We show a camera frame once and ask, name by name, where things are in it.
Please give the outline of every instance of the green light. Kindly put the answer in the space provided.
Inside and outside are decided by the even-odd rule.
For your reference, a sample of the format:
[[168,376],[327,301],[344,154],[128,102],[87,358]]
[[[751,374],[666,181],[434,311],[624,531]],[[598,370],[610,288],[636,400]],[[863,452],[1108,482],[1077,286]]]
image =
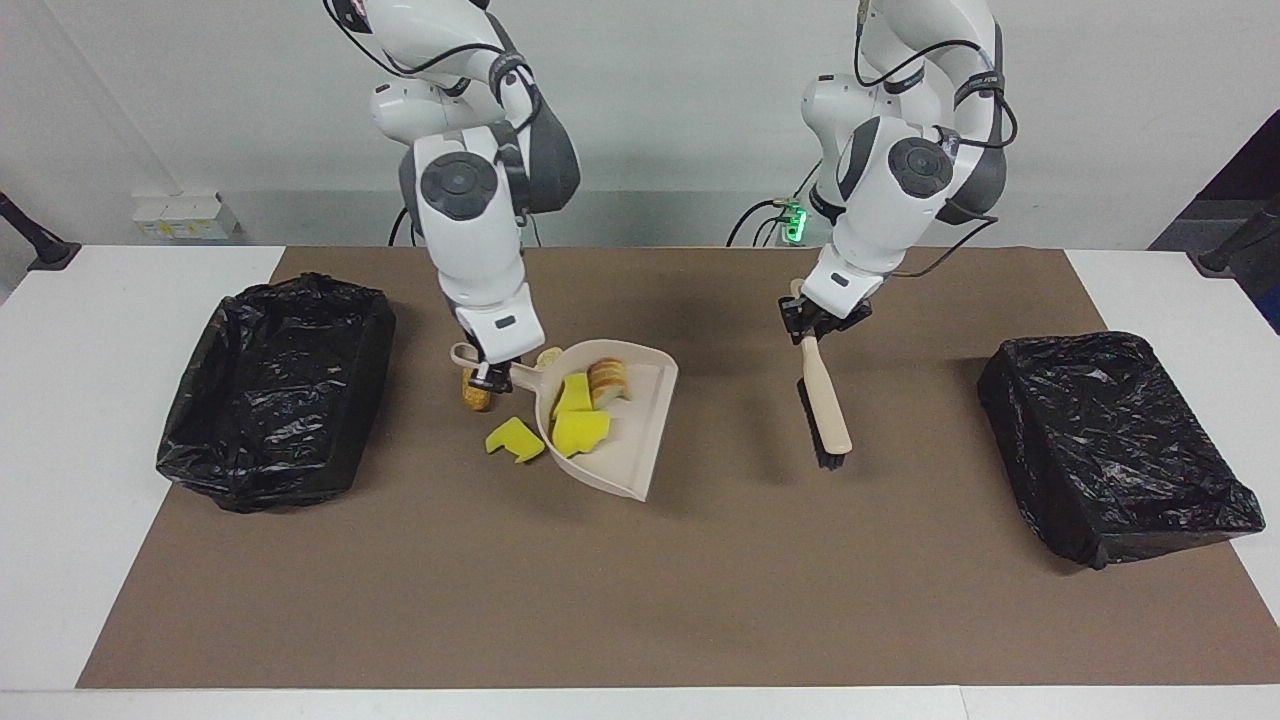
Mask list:
[[787,227],[782,233],[787,245],[804,243],[804,225],[809,220],[809,211],[799,202],[788,202],[786,209]]

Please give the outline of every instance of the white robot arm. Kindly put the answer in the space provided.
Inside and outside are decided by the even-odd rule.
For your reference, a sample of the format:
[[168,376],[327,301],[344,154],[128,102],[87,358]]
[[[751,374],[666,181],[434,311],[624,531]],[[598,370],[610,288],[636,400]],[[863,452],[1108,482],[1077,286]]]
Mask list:
[[[938,124],[925,55],[956,87],[954,128]],[[868,299],[933,219],[987,219],[1012,141],[1002,140],[1004,118],[1016,123],[1004,100],[1002,60],[986,0],[860,1],[855,74],[822,76],[804,97],[805,122],[823,149],[809,201],[832,223],[832,237],[803,287],[818,307],[805,323],[788,320],[794,338],[814,323],[819,333],[846,329],[851,322],[842,322],[869,314]],[[863,77],[868,69],[874,78]]]
[[[348,37],[398,76],[374,91],[374,122],[410,147],[404,206],[483,355],[486,370],[472,384],[507,392],[511,361],[545,342],[517,218],[563,208],[580,176],[563,126],[486,8],[486,0],[326,0]],[[385,61],[353,33],[371,35]]]

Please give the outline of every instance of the dustpan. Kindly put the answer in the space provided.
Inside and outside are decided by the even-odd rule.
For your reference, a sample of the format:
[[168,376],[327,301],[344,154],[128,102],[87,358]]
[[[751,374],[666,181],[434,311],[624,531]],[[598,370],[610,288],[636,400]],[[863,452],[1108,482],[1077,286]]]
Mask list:
[[[480,354],[466,343],[453,346],[456,365],[479,370]],[[552,409],[559,398],[564,377],[585,373],[593,364],[612,357],[627,366],[631,400],[616,400],[607,407],[609,437],[595,451],[564,457],[550,442]],[[676,391],[676,361],[659,350],[616,340],[590,340],[570,347],[544,370],[511,365],[511,382],[536,396],[538,432],[556,464],[576,480],[595,489],[632,500],[649,496],[653,468],[658,461],[667,411]]]

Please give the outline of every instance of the black bristles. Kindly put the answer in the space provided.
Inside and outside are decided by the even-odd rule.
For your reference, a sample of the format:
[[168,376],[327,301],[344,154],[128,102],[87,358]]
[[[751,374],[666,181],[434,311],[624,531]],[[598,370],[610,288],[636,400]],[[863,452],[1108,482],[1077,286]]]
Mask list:
[[796,389],[800,391],[800,405],[804,405],[804,416],[809,420],[809,432],[813,433],[813,451],[818,456],[818,466],[827,470],[838,470],[845,464],[845,456],[827,452],[827,448],[823,447],[822,434],[818,433],[818,420],[814,419],[813,405],[809,402],[809,391],[804,387],[804,378],[796,383]]

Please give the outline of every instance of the food item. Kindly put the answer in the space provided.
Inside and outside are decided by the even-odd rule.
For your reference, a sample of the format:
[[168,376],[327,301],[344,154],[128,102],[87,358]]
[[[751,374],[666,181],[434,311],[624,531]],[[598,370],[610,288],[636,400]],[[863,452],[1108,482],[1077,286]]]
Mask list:
[[552,445],[564,457],[591,452],[609,437],[609,414],[600,411],[566,411],[552,428]]
[[495,452],[506,447],[516,456],[516,464],[522,465],[547,451],[547,443],[529,429],[520,418],[512,418],[489,433],[484,441],[485,452]]
[[552,420],[558,420],[563,413],[589,411],[591,407],[591,386],[586,379],[586,373],[575,373],[564,377],[564,389],[561,398],[552,410]]
[[475,370],[462,370],[462,402],[476,413],[484,413],[493,401],[493,393],[471,387],[472,375],[475,375]]
[[591,407],[604,410],[617,398],[631,400],[627,387],[627,366],[621,360],[608,357],[591,365],[588,370],[591,387]]
[[559,347],[548,347],[538,356],[538,363],[534,364],[535,370],[545,370],[552,366],[552,363],[559,360],[559,356],[564,355],[564,350]]

